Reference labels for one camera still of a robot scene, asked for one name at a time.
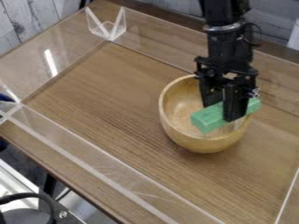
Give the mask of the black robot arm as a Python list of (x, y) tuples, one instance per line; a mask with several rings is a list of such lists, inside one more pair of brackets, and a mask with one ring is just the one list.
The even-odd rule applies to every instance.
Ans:
[(222, 117), (233, 122), (249, 112), (250, 99), (258, 96), (260, 71), (252, 66), (254, 23), (245, 19), (249, 0), (199, 0), (206, 18), (209, 56), (195, 58), (204, 107), (224, 103)]

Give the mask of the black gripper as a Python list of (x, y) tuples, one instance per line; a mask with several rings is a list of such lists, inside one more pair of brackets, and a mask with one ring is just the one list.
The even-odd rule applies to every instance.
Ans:
[(252, 63), (254, 47), (260, 43), (254, 41), (254, 26), (253, 23), (208, 25), (209, 55), (195, 58), (204, 107), (224, 100), (224, 117), (228, 122), (246, 115), (248, 91), (257, 88), (258, 70)]

